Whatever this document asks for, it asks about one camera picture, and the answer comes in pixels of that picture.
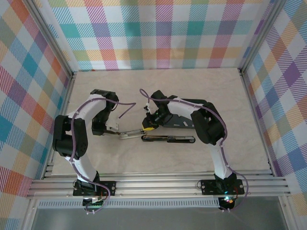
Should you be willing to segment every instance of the plaid wallpaper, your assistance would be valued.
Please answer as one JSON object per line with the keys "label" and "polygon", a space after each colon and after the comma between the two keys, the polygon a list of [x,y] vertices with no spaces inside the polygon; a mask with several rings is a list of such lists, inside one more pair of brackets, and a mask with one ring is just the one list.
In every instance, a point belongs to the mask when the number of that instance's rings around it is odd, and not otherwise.
{"label": "plaid wallpaper", "polygon": [[307,226],[307,0],[288,0],[248,69],[274,166]]}
{"label": "plaid wallpaper", "polygon": [[0,230],[23,218],[67,83],[22,0],[0,0]]}
{"label": "plaid wallpaper", "polygon": [[75,70],[114,70],[238,67],[274,1],[36,2]]}

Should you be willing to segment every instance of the marble surface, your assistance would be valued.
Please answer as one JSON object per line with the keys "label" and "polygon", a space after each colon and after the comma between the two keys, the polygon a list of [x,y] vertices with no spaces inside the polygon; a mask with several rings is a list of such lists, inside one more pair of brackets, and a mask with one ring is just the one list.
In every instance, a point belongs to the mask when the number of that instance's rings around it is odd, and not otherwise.
{"label": "marble surface", "polygon": [[[148,94],[161,90],[164,95],[204,99],[212,102],[228,129],[226,157],[234,169],[269,169],[252,111],[237,69],[168,69],[79,72],[71,94],[68,112],[81,105],[93,89],[116,92],[121,102],[137,105],[120,119],[120,131],[142,127]],[[118,117],[127,107],[118,106],[110,116]],[[120,140],[118,136],[93,136],[88,127],[87,154],[100,173],[212,171],[209,148],[195,130],[163,128],[149,135],[193,135],[194,144],[142,142],[141,138]],[[74,173],[72,167],[56,154],[53,174]]]}

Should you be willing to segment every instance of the vent grille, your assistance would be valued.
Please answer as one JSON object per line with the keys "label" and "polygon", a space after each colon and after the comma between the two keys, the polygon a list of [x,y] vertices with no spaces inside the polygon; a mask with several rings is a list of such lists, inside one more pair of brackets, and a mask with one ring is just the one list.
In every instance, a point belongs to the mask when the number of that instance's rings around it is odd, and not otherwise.
{"label": "vent grille", "polygon": [[[41,200],[38,208],[81,208],[82,200]],[[112,199],[105,208],[219,207],[218,198]]]}

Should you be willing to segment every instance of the purple cable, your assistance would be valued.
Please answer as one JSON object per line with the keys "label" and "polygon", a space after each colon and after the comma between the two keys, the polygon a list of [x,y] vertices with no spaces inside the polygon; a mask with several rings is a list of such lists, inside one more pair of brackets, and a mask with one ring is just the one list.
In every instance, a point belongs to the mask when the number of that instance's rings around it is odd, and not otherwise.
{"label": "purple cable", "polygon": [[214,111],[212,111],[211,109],[205,107],[205,106],[201,106],[201,105],[195,105],[195,104],[192,104],[192,103],[189,103],[187,101],[182,101],[182,100],[176,100],[176,99],[155,99],[155,98],[151,98],[148,93],[144,90],[144,89],[140,89],[140,93],[146,97],[148,99],[148,102],[149,100],[153,100],[153,101],[157,101],[157,102],[178,102],[178,103],[183,103],[183,104],[186,104],[186,105],[189,105],[189,106],[192,106],[192,107],[196,107],[196,108],[201,108],[201,109],[204,109],[206,111],[208,111],[209,113],[213,114],[218,120],[219,122],[221,122],[224,130],[225,130],[225,136],[223,137],[221,143],[220,143],[220,147],[221,147],[221,153],[222,153],[222,157],[223,157],[223,160],[225,162],[225,166],[230,170],[232,171],[233,173],[235,174],[238,174],[240,176],[243,177],[243,179],[246,181],[246,192],[245,192],[245,195],[243,197],[243,200],[242,202],[237,205],[235,208],[239,207],[240,205],[242,205],[242,203],[244,202],[244,200],[246,199],[247,195],[248,195],[248,180],[246,179],[246,177],[243,175],[243,174],[240,174],[238,173],[237,171],[233,170],[229,164],[228,164],[228,161],[226,160],[226,157],[225,157],[225,153],[224,153],[224,148],[223,148],[223,142],[226,140],[227,136],[228,136],[228,132],[227,132],[227,127],[226,127],[226,124],[225,122],[222,120],[222,118],[217,114],[215,113]]}
{"label": "purple cable", "polygon": [[[72,136],[72,154],[71,154],[71,158],[69,159],[69,162],[71,162],[71,165],[72,165],[72,168],[75,170],[75,172],[77,173],[77,175],[82,178],[83,180],[85,180],[86,182],[90,183],[90,184],[94,184],[96,186],[100,186],[104,189],[107,190],[107,193],[108,193],[108,196],[106,198],[106,200],[104,201],[104,204],[107,203],[107,201],[110,199],[111,197],[111,192],[109,190],[108,187],[104,186],[103,184],[98,184],[98,183],[95,183],[93,181],[90,181],[89,179],[87,179],[86,177],[82,176],[81,173],[78,171],[78,169],[76,168],[76,166],[74,165],[74,161],[73,161],[73,158],[76,154],[76,136],[75,136],[75,131],[74,131],[74,120],[75,120],[75,117],[79,114],[79,112],[87,105],[89,104],[90,102],[93,102],[93,101],[108,101],[108,102],[112,102],[116,105],[120,104],[120,105],[131,105],[125,112],[123,112],[122,115],[120,115],[118,118],[121,119],[123,117],[123,115],[126,114],[126,112],[128,112],[130,109],[132,109],[132,107],[134,107],[136,105],[136,103],[121,103],[121,102],[115,102],[115,101],[112,101],[110,99],[107,99],[107,98],[93,98],[89,101],[86,101],[84,102],[77,110],[76,112],[73,114],[72,118],[71,118],[71,136]],[[92,211],[93,214],[95,214],[96,212],[99,212],[101,209],[103,208],[103,206],[101,206],[99,209],[97,209],[96,211]]]}

